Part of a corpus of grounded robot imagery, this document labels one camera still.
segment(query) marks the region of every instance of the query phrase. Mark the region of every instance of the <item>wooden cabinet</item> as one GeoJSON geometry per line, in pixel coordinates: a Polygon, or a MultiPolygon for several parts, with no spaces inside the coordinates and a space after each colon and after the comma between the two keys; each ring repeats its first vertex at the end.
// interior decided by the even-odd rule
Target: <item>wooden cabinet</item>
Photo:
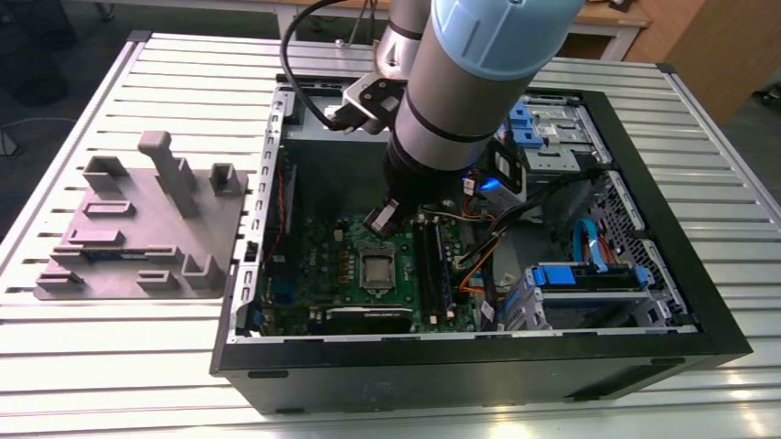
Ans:
{"type": "Polygon", "coordinates": [[[673,64],[717,123],[781,66],[781,1],[639,0],[653,19],[626,61],[673,64]]]}

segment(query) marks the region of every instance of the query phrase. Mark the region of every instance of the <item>aluminum extrusion table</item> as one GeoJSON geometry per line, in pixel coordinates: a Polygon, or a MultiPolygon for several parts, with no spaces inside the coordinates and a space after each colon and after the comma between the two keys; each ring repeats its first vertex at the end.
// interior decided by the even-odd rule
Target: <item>aluminum extrusion table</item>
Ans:
{"type": "MultiPolygon", "coordinates": [[[[264,417],[207,373],[220,300],[37,302],[34,280],[79,205],[79,170],[92,155],[151,168],[135,143],[141,131],[165,130],[192,169],[259,167],[277,42],[135,36],[0,246],[0,434],[657,439],[781,432],[781,211],[679,79],[653,65],[555,59],[534,85],[610,98],[755,350],[721,368],[614,402],[264,417]]],[[[370,48],[291,47],[303,74],[355,77],[370,59],[370,48]]]]}

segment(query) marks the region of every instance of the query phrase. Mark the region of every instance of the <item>light blue robot joint cap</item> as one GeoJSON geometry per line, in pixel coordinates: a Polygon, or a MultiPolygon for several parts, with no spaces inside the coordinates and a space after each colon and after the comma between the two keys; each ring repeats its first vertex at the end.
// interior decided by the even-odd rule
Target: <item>light blue robot joint cap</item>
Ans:
{"type": "Polygon", "coordinates": [[[432,0],[432,28],[452,61],[487,80],[530,77],[555,56],[583,0],[432,0]]]}

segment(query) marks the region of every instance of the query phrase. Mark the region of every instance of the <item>floor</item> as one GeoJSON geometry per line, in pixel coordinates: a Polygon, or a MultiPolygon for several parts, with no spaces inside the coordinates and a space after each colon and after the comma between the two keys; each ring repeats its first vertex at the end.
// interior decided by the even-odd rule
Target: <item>floor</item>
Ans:
{"type": "MultiPolygon", "coordinates": [[[[64,2],[64,8],[79,39],[75,47],[53,54],[68,81],[68,97],[48,107],[29,109],[13,102],[0,90],[0,125],[30,117],[77,119],[133,29],[279,38],[276,19],[271,14],[117,5],[115,20],[104,23],[92,4],[64,2]]],[[[315,17],[304,22],[299,38],[319,41],[334,41],[338,37],[347,39],[352,23],[346,18],[331,23],[315,17]]],[[[359,36],[366,36],[367,28],[363,23],[359,36]]],[[[50,121],[25,123],[6,130],[24,152],[16,160],[0,158],[0,240],[36,188],[69,129],[71,123],[50,121]]],[[[781,159],[781,110],[769,109],[761,106],[759,101],[750,100],[723,131],[775,199],[781,199],[781,175],[777,172],[781,159]]]]}

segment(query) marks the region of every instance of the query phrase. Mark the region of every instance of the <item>ram slot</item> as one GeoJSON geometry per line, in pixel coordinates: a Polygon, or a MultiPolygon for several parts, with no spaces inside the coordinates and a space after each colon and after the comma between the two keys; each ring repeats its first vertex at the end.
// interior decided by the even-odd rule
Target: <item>ram slot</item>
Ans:
{"type": "Polygon", "coordinates": [[[442,231],[438,220],[423,220],[412,227],[415,267],[418,272],[419,310],[423,321],[436,324],[451,317],[448,312],[450,276],[442,231]]]}

